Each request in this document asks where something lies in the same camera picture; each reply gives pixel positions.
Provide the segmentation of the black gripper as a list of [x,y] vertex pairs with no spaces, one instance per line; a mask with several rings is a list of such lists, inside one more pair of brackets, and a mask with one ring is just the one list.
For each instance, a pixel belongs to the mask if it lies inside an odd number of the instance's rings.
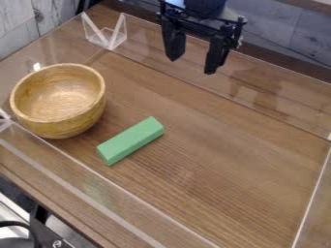
[[229,0],[158,0],[166,55],[177,61],[186,53],[187,33],[211,38],[205,74],[226,64],[231,48],[242,45],[247,18],[229,7]]

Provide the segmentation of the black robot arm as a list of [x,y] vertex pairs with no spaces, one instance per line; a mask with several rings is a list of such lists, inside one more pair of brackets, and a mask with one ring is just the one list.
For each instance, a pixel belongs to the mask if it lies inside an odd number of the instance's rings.
[[187,51],[187,33],[210,41],[205,74],[226,64],[242,45],[247,18],[227,7],[229,0],[159,0],[159,21],[167,57],[177,61]]

